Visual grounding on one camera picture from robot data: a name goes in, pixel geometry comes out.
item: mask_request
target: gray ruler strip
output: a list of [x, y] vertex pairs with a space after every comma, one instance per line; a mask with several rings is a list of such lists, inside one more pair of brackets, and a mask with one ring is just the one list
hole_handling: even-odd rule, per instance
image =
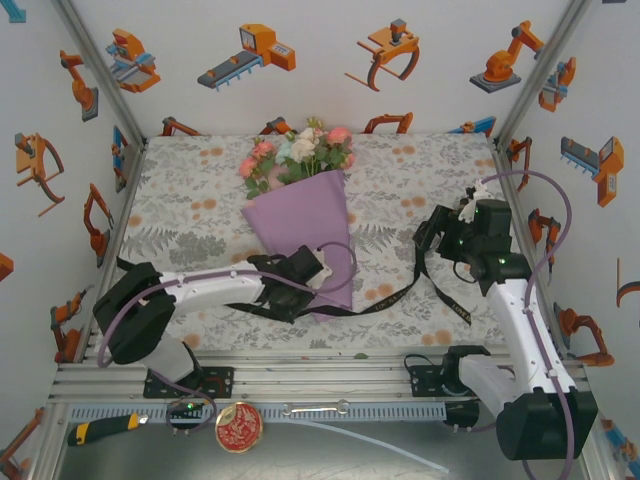
[[[218, 411], [229, 405], [217, 403]], [[258, 409], [266, 423], [295, 422], [439, 422], [447, 418], [444, 402], [407, 402], [407, 403], [351, 403], [346, 407], [347, 413], [340, 415], [335, 411], [299, 412], [290, 416], [283, 415], [284, 405], [273, 403], [252, 403]], [[187, 419], [174, 419], [172, 423], [192, 423], [202, 420], [211, 414], [211, 406], [205, 405], [202, 410], [188, 412]], [[122, 415], [148, 415], [148, 423], [164, 423], [167, 405], [164, 404], [113, 404], [88, 403], [74, 405], [70, 423], [85, 423], [101, 418]]]

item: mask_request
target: purple wrapping paper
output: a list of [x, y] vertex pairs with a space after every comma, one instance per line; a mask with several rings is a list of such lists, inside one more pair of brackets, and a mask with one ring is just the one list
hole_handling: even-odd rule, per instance
[[[270, 254], [291, 255], [301, 245], [315, 249], [326, 242], [349, 245], [344, 172], [332, 170], [260, 195], [242, 209], [253, 231]], [[324, 249], [333, 274], [321, 288], [340, 284], [351, 274], [351, 255], [339, 246]], [[352, 284], [320, 294], [310, 306], [336, 305], [351, 309]], [[314, 314], [318, 321], [330, 317]]]

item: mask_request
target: white flower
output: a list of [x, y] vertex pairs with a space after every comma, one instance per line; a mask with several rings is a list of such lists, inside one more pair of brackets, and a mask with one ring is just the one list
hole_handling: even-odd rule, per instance
[[312, 141], [299, 138], [291, 145], [291, 158], [297, 163], [302, 162], [305, 157], [313, 155], [316, 146]]
[[301, 140], [308, 140], [314, 145], [320, 143], [320, 138], [316, 135], [316, 129], [311, 127], [305, 128], [302, 133], [298, 135], [298, 138]]

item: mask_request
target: flower bouquet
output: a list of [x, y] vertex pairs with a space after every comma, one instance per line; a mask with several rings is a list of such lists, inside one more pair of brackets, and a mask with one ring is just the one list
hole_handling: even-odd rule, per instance
[[[344, 169], [353, 165], [352, 134], [344, 127], [329, 132], [308, 120], [299, 134], [288, 132], [279, 147], [261, 138], [240, 166], [250, 204], [242, 210], [270, 254], [291, 255], [301, 245], [315, 249], [327, 242], [349, 244]], [[323, 288], [339, 285], [351, 274], [346, 249], [323, 248], [332, 275]], [[352, 285], [318, 295], [310, 306], [351, 309]], [[322, 315], [314, 314], [316, 320]]]

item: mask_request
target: white wall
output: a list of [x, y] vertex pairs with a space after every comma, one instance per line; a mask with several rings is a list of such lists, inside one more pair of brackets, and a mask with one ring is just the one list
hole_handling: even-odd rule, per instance
[[[307, 116], [317, 115], [329, 125], [345, 124], [355, 131], [364, 129], [372, 117], [408, 111], [415, 114], [412, 132], [448, 131], [490, 115], [500, 122], [524, 81], [487, 94], [469, 83], [469, 77], [483, 72], [489, 56], [509, 46], [511, 29], [522, 21], [530, 20], [532, 31], [546, 41], [567, 4], [565, 0], [74, 3], [103, 52], [113, 40], [111, 32], [122, 28], [157, 57], [160, 83], [142, 93], [123, 91], [146, 136], [158, 135], [167, 116], [212, 134], [258, 133], [279, 115], [292, 126], [300, 127]], [[420, 37], [420, 60], [409, 78], [402, 82], [380, 71], [379, 93], [347, 78], [344, 72], [366, 78], [369, 69], [371, 54], [356, 42], [366, 41], [397, 18]], [[244, 23], [273, 28], [279, 41], [295, 49], [297, 68], [286, 72], [270, 65], [245, 73], [219, 92], [198, 84], [200, 75], [241, 50], [238, 28]], [[104, 59], [112, 63], [106, 52]], [[533, 52], [523, 48], [516, 73], [526, 79], [533, 65]]]
[[[562, 54], [575, 56], [576, 76], [568, 97], [555, 113], [534, 105], [516, 138], [533, 139], [531, 169], [555, 178], [572, 202], [573, 227], [556, 256], [552, 292], [563, 308], [591, 315], [604, 332], [616, 363], [589, 368], [589, 381], [598, 405], [633, 442], [640, 442], [637, 381], [640, 360], [640, 294], [631, 293], [616, 307], [616, 258], [621, 257], [622, 283], [640, 280], [640, 34], [635, 19], [640, 3], [603, 5], [594, 2]], [[624, 169], [618, 174], [618, 194], [606, 207], [596, 202], [596, 184], [589, 174], [560, 159], [560, 140], [573, 138], [596, 152], [617, 136], [625, 150]], [[564, 207], [551, 187], [532, 179], [520, 198], [528, 213], [539, 207], [565, 223]], [[596, 350], [588, 332], [571, 338], [576, 355]]]
[[[83, 204], [93, 182], [116, 221], [125, 192], [116, 195], [111, 137], [115, 116], [103, 95], [99, 116], [87, 123], [71, 92], [71, 76], [60, 65], [59, 51], [78, 53], [51, 2], [20, 0], [27, 22], [9, 24], [0, 15], [2, 89], [0, 90], [0, 252], [13, 259], [15, 271], [0, 282], [0, 448], [28, 422], [47, 398], [56, 365], [49, 310], [63, 305], [89, 283], [99, 283], [95, 254], [83, 221]], [[96, 81], [78, 67], [88, 86]], [[49, 201], [33, 182], [16, 186], [26, 174], [15, 170], [14, 135], [40, 133], [57, 149], [65, 172], [50, 182], [65, 200], [38, 218]], [[53, 171], [45, 156], [45, 167]], [[94, 224], [106, 219], [94, 208]], [[76, 321], [91, 312], [96, 289], [84, 301]]]

